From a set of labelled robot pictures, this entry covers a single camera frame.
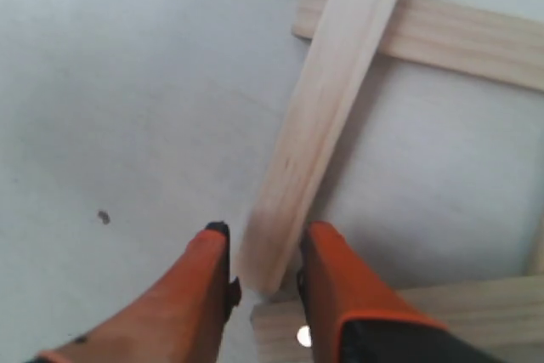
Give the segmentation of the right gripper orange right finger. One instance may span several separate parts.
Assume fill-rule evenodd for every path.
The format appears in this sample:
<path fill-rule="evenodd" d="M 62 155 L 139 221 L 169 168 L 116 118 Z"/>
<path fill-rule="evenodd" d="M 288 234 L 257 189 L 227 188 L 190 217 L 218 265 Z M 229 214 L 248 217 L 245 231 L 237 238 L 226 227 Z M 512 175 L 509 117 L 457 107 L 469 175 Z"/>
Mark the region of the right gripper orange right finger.
<path fill-rule="evenodd" d="M 493 362 L 408 304 L 336 228 L 314 222 L 300 242 L 297 286 L 315 362 Z"/>

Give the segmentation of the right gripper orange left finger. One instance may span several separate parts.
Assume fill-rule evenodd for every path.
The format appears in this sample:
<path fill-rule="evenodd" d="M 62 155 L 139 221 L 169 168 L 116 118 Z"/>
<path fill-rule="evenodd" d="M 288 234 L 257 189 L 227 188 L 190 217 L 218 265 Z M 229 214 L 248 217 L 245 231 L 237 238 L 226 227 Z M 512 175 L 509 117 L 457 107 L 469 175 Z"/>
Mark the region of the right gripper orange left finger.
<path fill-rule="evenodd" d="M 214 362 L 241 285 L 230 276 L 230 229 L 211 222 L 141 296 L 35 362 Z"/>

